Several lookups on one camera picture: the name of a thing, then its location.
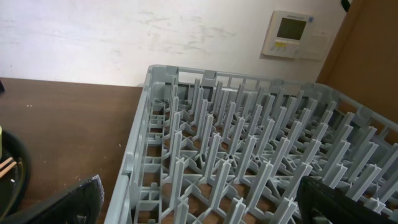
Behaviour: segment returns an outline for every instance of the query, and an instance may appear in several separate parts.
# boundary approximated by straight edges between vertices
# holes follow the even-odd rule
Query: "chopsticks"
[[[4,166],[6,166],[8,163],[10,163],[12,160],[13,160],[12,157],[6,159],[4,162],[2,162],[0,164],[0,169],[2,169]],[[4,168],[2,171],[0,171],[0,178],[3,177],[4,175],[6,175],[7,172],[10,171],[16,164],[17,164],[17,162],[13,161],[6,168]]]

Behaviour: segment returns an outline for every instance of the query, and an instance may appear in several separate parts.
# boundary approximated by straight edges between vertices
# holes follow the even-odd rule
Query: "dish rack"
[[[398,221],[393,132],[322,84],[153,65],[105,223],[296,223],[305,175]]]

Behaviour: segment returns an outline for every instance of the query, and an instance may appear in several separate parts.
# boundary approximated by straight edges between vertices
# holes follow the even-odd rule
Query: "brown tabletop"
[[[28,148],[32,173],[21,209],[99,174],[103,223],[142,88],[1,79],[0,125]]]

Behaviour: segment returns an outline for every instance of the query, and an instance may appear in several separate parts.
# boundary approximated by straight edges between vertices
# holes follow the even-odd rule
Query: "wall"
[[[338,0],[0,0],[0,77],[136,86],[151,64],[315,81],[323,60],[261,57],[273,10],[337,33]]]

